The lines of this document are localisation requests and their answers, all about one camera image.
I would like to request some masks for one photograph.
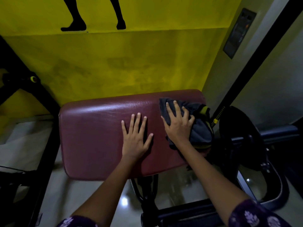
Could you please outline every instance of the sleeve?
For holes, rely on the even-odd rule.
[[[61,221],[57,227],[98,227],[98,225],[87,217],[71,216]]]
[[[229,227],[290,227],[275,213],[248,199],[240,203],[229,217]]]

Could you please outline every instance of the leather cushion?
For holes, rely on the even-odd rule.
[[[133,168],[130,178],[157,174],[186,164],[169,148],[159,110],[159,98],[206,104],[199,90],[177,90],[91,99],[65,104],[59,114],[61,149],[67,175],[77,180],[105,180],[122,157],[121,120],[128,130],[131,114],[147,116],[150,150]]]

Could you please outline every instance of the yellow wall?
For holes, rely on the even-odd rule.
[[[77,0],[87,30],[62,32],[63,0],[0,0],[0,34],[60,105],[76,100],[202,89],[241,0]],[[0,115],[47,111],[18,91]]]

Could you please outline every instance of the floor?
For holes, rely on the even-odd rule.
[[[23,122],[15,126],[5,144],[0,145],[0,165],[22,170],[34,170],[51,132],[51,121]],[[241,172],[249,179],[249,186],[257,198],[266,192],[264,179],[258,172],[242,168]],[[53,227],[68,217],[101,185],[101,182],[74,181],[67,177],[61,151],[55,161],[54,169],[41,206],[42,218],[39,226]],[[289,183],[290,196],[287,204],[276,211],[292,226],[303,226],[303,200]],[[21,199],[26,188],[20,188],[16,196]],[[188,202],[206,199],[201,184],[193,171],[180,167],[159,174],[159,187],[156,205],[159,209]],[[117,207],[112,226],[141,226],[141,206],[127,181]]]

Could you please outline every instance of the left hand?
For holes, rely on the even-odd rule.
[[[140,130],[139,123],[141,114],[137,114],[136,121],[134,122],[134,114],[131,115],[131,122],[129,125],[129,131],[127,133],[125,128],[125,122],[122,120],[122,131],[123,131],[123,148],[122,148],[122,158],[127,158],[131,161],[138,161],[143,154],[148,150],[149,145],[152,141],[154,134],[149,134],[145,143],[143,143],[143,135],[146,125],[147,117],[144,116]]]

